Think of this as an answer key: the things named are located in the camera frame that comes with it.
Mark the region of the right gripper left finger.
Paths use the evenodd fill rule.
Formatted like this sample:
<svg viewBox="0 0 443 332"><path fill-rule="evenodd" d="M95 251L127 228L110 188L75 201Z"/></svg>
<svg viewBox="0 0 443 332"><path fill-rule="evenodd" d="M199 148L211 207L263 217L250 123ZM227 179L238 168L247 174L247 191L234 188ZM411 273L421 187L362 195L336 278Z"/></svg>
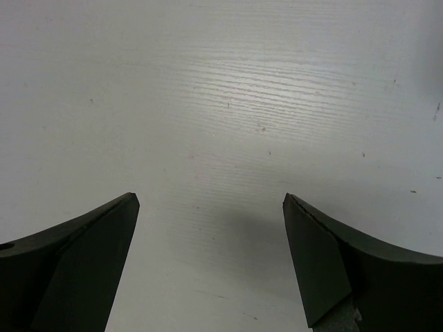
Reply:
<svg viewBox="0 0 443 332"><path fill-rule="evenodd" d="M104 331L139 208L126 193L1 244L1 330Z"/></svg>

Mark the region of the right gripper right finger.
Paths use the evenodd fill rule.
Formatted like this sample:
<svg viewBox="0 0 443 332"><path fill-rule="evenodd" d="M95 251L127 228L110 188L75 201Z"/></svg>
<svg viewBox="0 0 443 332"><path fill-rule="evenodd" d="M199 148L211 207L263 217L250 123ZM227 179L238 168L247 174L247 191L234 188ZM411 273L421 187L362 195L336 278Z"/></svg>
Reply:
<svg viewBox="0 0 443 332"><path fill-rule="evenodd" d="M371 237L293 194L283 214L311 330L442 330L441 257Z"/></svg>

